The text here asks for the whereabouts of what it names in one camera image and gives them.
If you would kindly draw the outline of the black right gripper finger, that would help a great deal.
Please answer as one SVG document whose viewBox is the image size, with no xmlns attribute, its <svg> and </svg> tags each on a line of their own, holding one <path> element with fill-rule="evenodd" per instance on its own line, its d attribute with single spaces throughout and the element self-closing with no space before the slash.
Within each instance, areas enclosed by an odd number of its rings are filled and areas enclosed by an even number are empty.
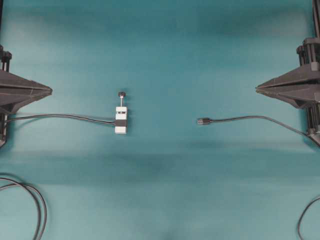
<svg viewBox="0 0 320 240">
<path fill-rule="evenodd" d="M 265 89 L 271 87 L 283 87 L 307 83 L 320 78 L 320 64 L 308 63 L 301 65 L 283 75 L 272 78 L 256 87 L 256 89 Z"/>
<path fill-rule="evenodd" d="M 292 105 L 295 108 L 307 108 L 320 103 L 320 93 L 306 89 L 293 91 L 257 89 L 257 93 Z"/>
</svg>

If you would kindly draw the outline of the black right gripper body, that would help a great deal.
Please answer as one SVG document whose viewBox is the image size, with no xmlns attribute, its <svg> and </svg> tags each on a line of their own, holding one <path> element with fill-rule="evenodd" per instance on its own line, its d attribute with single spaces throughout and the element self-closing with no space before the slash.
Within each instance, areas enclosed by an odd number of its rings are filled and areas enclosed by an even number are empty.
<svg viewBox="0 0 320 240">
<path fill-rule="evenodd" d="M 300 65 L 309 64 L 312 71 L 320 73 L 320 39 L 318 37 L 306 38 L 296 52 L 299 56 Z M 318 97 L 314 102 L 310 103 L 306 108 L 306 135 L 315 144 L 320 143 L 320 93 L 315 95 Z"/>
</svg>

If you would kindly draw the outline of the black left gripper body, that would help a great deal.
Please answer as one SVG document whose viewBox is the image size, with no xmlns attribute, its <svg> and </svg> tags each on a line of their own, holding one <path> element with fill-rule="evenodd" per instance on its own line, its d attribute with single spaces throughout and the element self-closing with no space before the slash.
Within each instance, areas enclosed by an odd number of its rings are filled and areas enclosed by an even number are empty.
<svg viewBox="0 0 320 240">
<path fill-rule="evenodd" d="M 9 72 L 10 69 L 10 61 L 12 59 L 12 54 L 9 51 L 4 51 L 3 46 L 0 46 L 0 63 L 1 69 L 3 71 Z M 0 113 L 0 146 L 2 147 L 7 140 L 7 126 L 6 120 L 8 116 L 4 113 Z"/>
</svg>

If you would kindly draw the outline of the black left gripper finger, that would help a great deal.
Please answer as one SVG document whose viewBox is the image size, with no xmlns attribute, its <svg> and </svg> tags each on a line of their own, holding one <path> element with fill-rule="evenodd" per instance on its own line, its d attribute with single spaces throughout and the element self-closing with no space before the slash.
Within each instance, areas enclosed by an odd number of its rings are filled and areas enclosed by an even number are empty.
<svg viewBox="0 0 320 240">
<path fill-rule="evenodd" d="M 46 90 L 22 90 L 18 93 L 0 94 L 0 112 L 16 113 L 20 108 L 50 96 L 52 91 Z"/>
<path fill-rule="evenodd" d="M 53 89 L 33 80 L 29 80 L 10 72 L 0 71 L 0 87 L 10 89 L 44 90 L 52 93 Z"/>
</svg>

